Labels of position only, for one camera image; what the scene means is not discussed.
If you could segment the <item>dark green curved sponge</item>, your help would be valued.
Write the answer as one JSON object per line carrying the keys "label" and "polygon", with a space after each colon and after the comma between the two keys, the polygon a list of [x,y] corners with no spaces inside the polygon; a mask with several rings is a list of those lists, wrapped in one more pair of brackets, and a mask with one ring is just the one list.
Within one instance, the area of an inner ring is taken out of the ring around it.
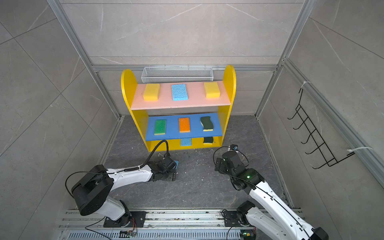
{"label": "dark green curved sponge", "polygon": [[213,142],[214,142],[213,137],[204,137],[204,141],[203,141],[204,145],[211,145],[211,144],[213,144]]}
{"label": "dark green curved sponge", "polygon": [[214,130],[214,124],[211,121],[210,116],[201,117],[201,124],[204,132],[210,132]]}

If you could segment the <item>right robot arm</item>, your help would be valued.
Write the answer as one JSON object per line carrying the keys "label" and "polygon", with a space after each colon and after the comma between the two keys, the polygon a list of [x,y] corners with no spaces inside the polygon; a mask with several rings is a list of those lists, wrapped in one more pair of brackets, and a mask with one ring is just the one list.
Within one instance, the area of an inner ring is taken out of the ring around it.
{"label": "right robot arm", "polygon": [[255,204],[246,201],[237,208],[242,225],[253,226],[273,240],[328,240],[329,235],[321,227],[312,225],[297,215],[272,190],[264,177],[255,169],[247,168],[232,148],[220,158],[213,158],[215,171],[230,177],[237,191],[245,191],[268,212],[265,215]]}

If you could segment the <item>aluminium rail base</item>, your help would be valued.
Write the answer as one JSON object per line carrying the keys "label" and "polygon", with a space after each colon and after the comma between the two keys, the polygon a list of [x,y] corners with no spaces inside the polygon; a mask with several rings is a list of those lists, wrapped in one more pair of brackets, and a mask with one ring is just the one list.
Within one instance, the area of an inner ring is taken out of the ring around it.
{"label": "aluminium rail base", "polygon": [[226,227],[220,209],[145,211],[142,228],[104,228],[106,217],[67,210],[58,221],[61,240],[260,240],[270,239],[253,227]]}

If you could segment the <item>orange sponge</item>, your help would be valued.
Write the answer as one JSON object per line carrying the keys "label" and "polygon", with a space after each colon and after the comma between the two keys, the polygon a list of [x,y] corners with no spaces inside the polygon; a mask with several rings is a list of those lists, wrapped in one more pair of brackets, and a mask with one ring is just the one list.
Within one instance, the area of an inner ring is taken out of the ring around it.
{"label": "orange sponge", "polygon": [[190,118],[179,118],[179,132],[180,133],[190,133]]}

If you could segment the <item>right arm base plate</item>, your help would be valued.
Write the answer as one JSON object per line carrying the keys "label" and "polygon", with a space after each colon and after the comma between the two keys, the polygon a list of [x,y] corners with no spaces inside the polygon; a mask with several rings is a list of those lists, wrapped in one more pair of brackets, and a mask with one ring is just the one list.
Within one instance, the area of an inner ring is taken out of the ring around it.
{"label": "right arm base plate", "polygon": [[249,225],[242,222],[236,211],[222,210],[221,215],[225,221],[226,227],[248,227]]}

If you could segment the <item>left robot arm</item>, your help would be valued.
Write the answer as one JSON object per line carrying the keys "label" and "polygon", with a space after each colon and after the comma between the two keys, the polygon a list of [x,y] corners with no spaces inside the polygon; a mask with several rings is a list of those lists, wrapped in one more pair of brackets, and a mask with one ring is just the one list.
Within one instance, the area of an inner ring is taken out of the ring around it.
{"label": "left robot arm", "polygon": [[67,177],[65,188],[75,200],[82,216],[99,214],[106,217],[107,225],[125,227],[133,223],[133,217],[126,203],[109,196],[110,192],[131,184],[167,181],[176,173],[178,163],[171,159],[169,143],[160,141],[151,151],[145,162],[137,167],[107,169],[104,165],[96,165],[90,171],[78,171],[70,175],[84,176],[68,188]]}

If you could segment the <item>yellow shelf unit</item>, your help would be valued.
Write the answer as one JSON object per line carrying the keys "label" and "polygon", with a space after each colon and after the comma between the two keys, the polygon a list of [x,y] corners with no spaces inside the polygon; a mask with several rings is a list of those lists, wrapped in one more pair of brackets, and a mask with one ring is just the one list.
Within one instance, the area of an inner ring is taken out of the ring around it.
{"label": "yellow shelf unit", "polygon": [[[221,91],[221,96],[217,99],[206,98],[205,82],[157,83],[161,85],[159,99],[146,102],[143,99],[146,84],[139,84],[131,70],[123,70],[122,94],[149,152],[162,140],[168,141],[171,151],[222,146],[236,95],[235,68],[226,66],[223,79],[212,82],[217,82]],[[173,101],[172,85],[177,84],[186,84],[188,100]],[[213,131],[203,131],[201,117],[204,116],[211,117]],[[190,118],[190,133],[179,132],[179,118]],[[167,120],[166,134],[155,136],[155,121],[162,119]],[[213,137],[213,144],[204,145],[204,137]],[[181,147],[181,139],[184,138],[192,139],[190,147]]]}

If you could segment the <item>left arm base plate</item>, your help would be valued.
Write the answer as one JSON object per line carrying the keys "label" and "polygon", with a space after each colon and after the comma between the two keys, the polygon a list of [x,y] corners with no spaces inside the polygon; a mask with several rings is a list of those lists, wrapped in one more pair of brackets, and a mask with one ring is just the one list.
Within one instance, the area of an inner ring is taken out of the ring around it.
{"label": "left arm base plate", "polygon": [[104,228],[133,228],[134,226],[142,228],[146,219],[147,212],[134,211],[124,214],[116,221],[107,218],[103,224]]}

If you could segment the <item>green yellow sponge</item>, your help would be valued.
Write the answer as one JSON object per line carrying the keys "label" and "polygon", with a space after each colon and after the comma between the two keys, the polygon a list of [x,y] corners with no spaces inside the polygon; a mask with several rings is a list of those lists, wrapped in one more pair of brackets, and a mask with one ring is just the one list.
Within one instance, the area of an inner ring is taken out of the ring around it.
{"label": "green yellow sponge", "polygon": [[155,136],[165,135],[166,134],[166,127],[167,127],[167,120],[165,120],[165,119],[156,120],[155,121],[154,135]]}

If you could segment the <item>light blue sponge row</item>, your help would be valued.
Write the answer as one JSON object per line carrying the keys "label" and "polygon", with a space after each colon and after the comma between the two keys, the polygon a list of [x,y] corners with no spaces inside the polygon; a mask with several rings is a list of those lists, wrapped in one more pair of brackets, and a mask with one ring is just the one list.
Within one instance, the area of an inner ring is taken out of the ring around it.
{"label": "light blue sponge row", "polygon": [[181,147],[190,147],[191,145],[192,145],[192,139],[191,138],[181,139]]}

